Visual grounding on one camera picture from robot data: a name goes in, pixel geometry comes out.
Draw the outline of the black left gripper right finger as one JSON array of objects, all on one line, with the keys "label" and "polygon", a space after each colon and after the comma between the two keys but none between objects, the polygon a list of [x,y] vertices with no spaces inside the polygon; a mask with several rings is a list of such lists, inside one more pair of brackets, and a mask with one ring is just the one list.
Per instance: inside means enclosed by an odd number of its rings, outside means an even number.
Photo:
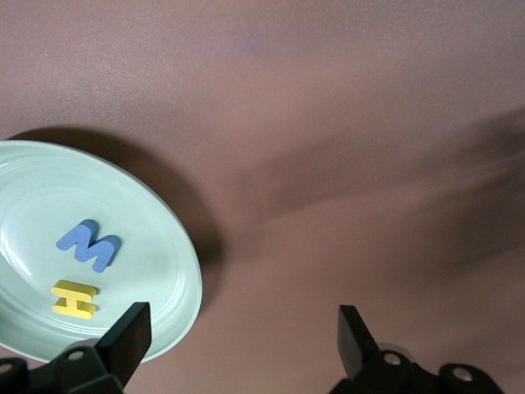
[{"label": "black left gripper right finger", "polygon": [[337,348],[346,378],[332,393],[503,393],[474,366],[445,364],[433,374],[396,350],[382,350],[352,305],[339,308]]}]

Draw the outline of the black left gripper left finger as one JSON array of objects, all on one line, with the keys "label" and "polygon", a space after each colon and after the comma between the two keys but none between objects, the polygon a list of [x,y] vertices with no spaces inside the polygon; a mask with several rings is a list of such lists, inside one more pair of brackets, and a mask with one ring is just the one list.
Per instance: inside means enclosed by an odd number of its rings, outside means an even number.
[{"label": "black left gripper left finger", "polygon": [[120,394],[151,343],[150,303],[135,302],[101,338],[73,343],[36,369],[1,359],[1,393]]}]

